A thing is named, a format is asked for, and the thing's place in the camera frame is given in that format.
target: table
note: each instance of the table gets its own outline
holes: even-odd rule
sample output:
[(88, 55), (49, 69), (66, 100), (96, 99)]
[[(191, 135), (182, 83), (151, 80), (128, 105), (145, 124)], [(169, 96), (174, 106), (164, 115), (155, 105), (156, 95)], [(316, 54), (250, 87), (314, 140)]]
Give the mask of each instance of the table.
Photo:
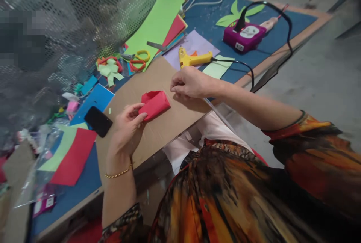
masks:
[[(212, 2), (217, 0), (197, 0), (198, 2)], [(231, 4), (234, 0), (223, 0), (221, 5), (201, 5), (191, 8), (185, 17), (188, 24), (187, 32), (194, 28), (199, 34), (210, 41), (220, 51), (221, 55), (233, 57), (241, 60), (253, 68), (255, 75), (261, 74), (268, 67), (274, 64), (280, 58), (288, 54), (286, 46), (287, 24), (280, 20), (274, 29), (263, 39), (256, 51), (250, 51), (245, 55), (236, 53), (231, 47), (222, 42), (223, 27), (216, 26), (216, 22), (222, 16), (230, 14)], [(249, 1), (256, 0), (238, 0), (238, 8), (247, 5)], [(291, 35), (291, 45), (295, 49), (302, 45), (307, 38), (314, 34), (322, 25), (324, 25), (331, 16), (315, 10), (298, 9), (292, 6), (288, 7), (286, 13), (293, 21), (294, 29)], [(250, 17), (252, 23), (260, 24), (270, 17), (275, 16), (275, 12), (270, 9), (264, 9), (261, 13)], [(239, 86), (244, 86), (250, 82), (250, 77), (241, 65), (233, 64), (222, 77)], [(129, 78), (125, 78), (114, 88), (114, 92), (124, 85)], [(85, 205), (98, 198), (103, 192), (99, 178), (99, 169), (97, 163), (95, 145), (86, 162), (84, 171), (74, 187), (67, 187), (65, 194), (58, 199), (57, 205), (52, 212), (38, 216), (32, 225), (32, 234), (37, 239), (44, 238), (53, 232), (60, 224), (69, 221), (80, 212)]]

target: clear plastic bag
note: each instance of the clear plastic bag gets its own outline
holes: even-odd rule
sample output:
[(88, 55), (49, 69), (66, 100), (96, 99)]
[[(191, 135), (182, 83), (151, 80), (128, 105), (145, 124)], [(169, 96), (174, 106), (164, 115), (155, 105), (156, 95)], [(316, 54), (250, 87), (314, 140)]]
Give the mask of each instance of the clear plastic bag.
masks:
[(29, 171), (21, 194), (15, 203), (15, 208), (34, 202), (37, 202), (37, 207), (40, 201), (48, 199), (55, 202), (55, 197), (64, 193), (64, 186), (49, 183), (54, 172), (38, 170), (52, 157), (55, 149), (59, 146), (59, 142), (63, 135), (63, 131), (58, 128), (59, 125), (69, 125), (69, 120), (65, 117), (57, 118), (51, 125), (49, 125), (50, 133), (45, 138), (44, 146), (41, 149), (41, 152), (39, 152), (38, 158), (36, 159), (33, 167)]

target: blue table surface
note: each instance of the blue table surface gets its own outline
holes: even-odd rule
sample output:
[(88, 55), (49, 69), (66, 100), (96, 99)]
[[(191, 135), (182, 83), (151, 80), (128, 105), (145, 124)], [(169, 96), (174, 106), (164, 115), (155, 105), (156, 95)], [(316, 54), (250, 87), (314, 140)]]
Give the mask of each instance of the blue table surface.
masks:
[[(218, 0), (197, 0), (196, 2), (216, 1)], [(190, 33), (192, 30), (196, 29), (200, 35), (221, 51), (221, 55), (235, 58), (236, 60), (245, 62), (250, 67), (255, 68), (271, 54), (286, 44), (288, 24), (284, 19), (280, 18), (276, 26), (259, 44), (257, 50), (250, 51), (246, 54), (239, 54), (222, 41), (224, 27), (216, 25), (216, 22), (221, 17), (231, 14), (231, 5), (233, 2), (234, 0), (223, 0), (221, 4), (198, 5), (189, 9), (185, 18), (185, 21), (188, 24), (186, 31), (187, 33)], [(251, 3), (251, 1), (238, 0), (238, 10), (249, 3)], [(291, 38), (298, 35), (317, 19), (317, 17), (314, 16), (291, 11), (286, 11), (286, 14), (291, 18), (293, 23)], [(276, 16), (278, 16), (278, 14), (274, 10), (265, 7), (262, 12), (248, 18), (251, 23), (261, 24), (271, 17)], [(235, 83), (247, 73), (248, 70), (245, 66), (233, 63), (223, 75), (222, 80)], [(129, 78), (125, 77), (123, 80), (117, 81), (113, 92), (118, 90), (128, 80)], [(106, 80), (104, 78), (101, 78), (99, 82), (102, 85), (106, 84)], [(65, 187), (64, 194), (58, 197), (53, 210), (51, 212), (44, 213), (33, 220), (32, 235), (38, 235), (44, 231), (79, 202), (100, 188), (100, 186), (101, 181), (99, 177), (97, 152), (94, 145), (76, 185), (73, 187)]]

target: orange patterned clothing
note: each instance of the orange patterned clothing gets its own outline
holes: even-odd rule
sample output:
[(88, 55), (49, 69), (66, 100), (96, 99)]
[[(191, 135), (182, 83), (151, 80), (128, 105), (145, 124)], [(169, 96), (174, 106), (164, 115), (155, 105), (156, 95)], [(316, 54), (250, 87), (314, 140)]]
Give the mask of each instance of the orange patterned clothing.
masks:
[(344, 242), (361, 228), (361, 156), (329, 122), (306, 113), (272, 132), (284, 169), (235, 143), (207, 141), (189, 154), (146, 237), (139, 204), (101, 242)]

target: mobile phone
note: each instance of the mobile phone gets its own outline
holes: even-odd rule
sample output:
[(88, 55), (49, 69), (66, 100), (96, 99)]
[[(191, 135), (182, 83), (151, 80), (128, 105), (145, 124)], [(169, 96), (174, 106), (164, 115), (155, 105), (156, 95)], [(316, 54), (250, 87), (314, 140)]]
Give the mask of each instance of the mobile phone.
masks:
[(113, 122), (95, 106), (90, 107), (84, 119), (102, 138), (105, 137), (113, 124)]

